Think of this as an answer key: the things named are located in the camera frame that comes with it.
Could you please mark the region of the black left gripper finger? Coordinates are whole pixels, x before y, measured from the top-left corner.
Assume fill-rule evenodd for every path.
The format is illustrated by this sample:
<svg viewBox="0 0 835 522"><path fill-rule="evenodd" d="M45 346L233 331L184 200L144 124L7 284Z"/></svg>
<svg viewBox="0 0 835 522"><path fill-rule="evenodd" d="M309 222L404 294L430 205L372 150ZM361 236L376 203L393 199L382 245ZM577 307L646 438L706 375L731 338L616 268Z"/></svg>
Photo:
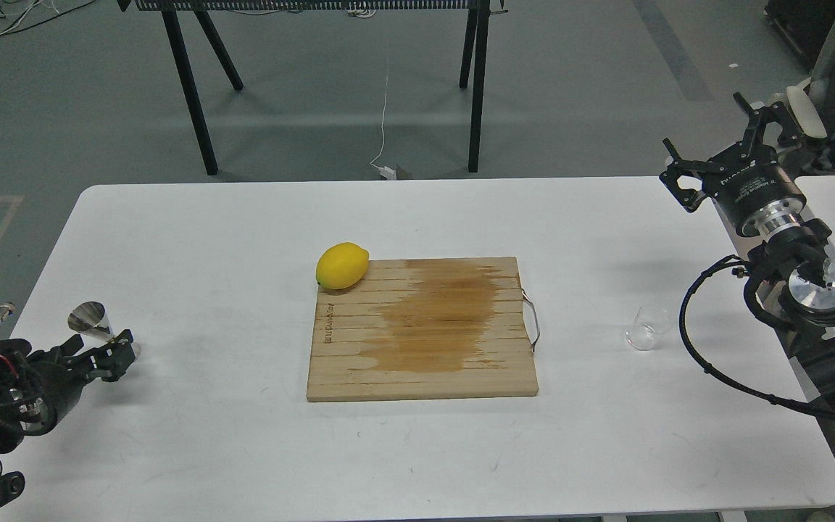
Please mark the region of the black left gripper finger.
<svg viewBox="0 0 835 522"><path fill-rule="evenodd" d="M100 379L103 382L117 382L136 362L135 352L113 352L90 357L93 367L84 373L87 382Z"/></svg>
<svg viewBox="0 0 835 522"><path fill-rule="evenodd" d="M63 347L63 357L97 357L104 359L120 354L123 360L136 360L136 341L133 332L125 329L110 334L99 329L79 331L69 339L69 346Z"/></svg>

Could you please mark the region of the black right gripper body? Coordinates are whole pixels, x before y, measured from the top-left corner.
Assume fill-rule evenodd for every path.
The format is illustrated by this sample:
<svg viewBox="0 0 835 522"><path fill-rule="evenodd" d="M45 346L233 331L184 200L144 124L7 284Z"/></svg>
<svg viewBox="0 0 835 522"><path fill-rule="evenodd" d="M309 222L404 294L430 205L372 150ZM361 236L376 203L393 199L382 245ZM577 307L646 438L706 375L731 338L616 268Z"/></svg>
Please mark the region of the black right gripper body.
<svg viewBox="0 0 835 522"><path fill-rule="evenodd" d="M710 176L707 194L739 237L769 239L802 224L806 197L778 163L757 163Z"/></svg>

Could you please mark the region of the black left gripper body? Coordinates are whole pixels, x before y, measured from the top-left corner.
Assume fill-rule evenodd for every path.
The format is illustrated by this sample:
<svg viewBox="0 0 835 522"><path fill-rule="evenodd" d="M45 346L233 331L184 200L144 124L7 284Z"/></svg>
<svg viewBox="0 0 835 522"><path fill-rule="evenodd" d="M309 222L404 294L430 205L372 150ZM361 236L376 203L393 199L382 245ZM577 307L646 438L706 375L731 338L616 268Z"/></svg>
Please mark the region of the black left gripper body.
<svg viewBox="0 0 835 522"><path fill-rule="evenodd" d="M76 355L80 338L47 351L24 339L0 341L0 426L20 435L44 435L79 403L92 381L92 360Z"/></svg>

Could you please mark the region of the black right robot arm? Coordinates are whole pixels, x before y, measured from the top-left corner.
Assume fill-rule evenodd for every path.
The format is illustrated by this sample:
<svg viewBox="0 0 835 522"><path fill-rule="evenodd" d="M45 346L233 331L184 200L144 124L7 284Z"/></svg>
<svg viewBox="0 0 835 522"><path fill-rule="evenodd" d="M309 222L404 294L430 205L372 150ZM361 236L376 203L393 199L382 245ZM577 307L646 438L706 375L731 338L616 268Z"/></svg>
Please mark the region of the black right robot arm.
<svg viewBox="0 0 835 522"><path fill-rule="evenodd" d="M756 240L746 257L719 259L686 291L677 328L693 360L726 386L772 405L826 422L835 422L835 252L831 228L821 219L804 219L807 199L780 165L763 135L771 123L781 128L779 143L815 144L826 136L821 119L805 114L808 98L776 100L753 107L740 93L733 98L748 119L743 136L706 161L689 161L669 139L670 163L660 181L687 212L712 199L736 235ZM686 327L689 302L717 272L745 278L744 303L759 323L786 335L785 353L796 360L818 396L802 402L752 389L716 369L694 347Z"/></svg>

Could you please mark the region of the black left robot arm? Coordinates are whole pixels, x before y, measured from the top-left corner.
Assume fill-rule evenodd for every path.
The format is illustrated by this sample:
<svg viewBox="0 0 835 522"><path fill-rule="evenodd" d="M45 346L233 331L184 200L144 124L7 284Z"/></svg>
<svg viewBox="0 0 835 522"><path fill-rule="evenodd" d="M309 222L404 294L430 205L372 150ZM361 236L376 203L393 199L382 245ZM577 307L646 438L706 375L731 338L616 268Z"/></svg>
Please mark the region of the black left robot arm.
<svg viewBox="0 0 835 522"><path fill-rule="evenodd" d="M0 508L25 489L23 473L4 472L1 456L26 437L50 433L79 403L84 386L118 381L135 360L128 329L89 349L80 335L47 351L24 339L0 340Z"/></svg>

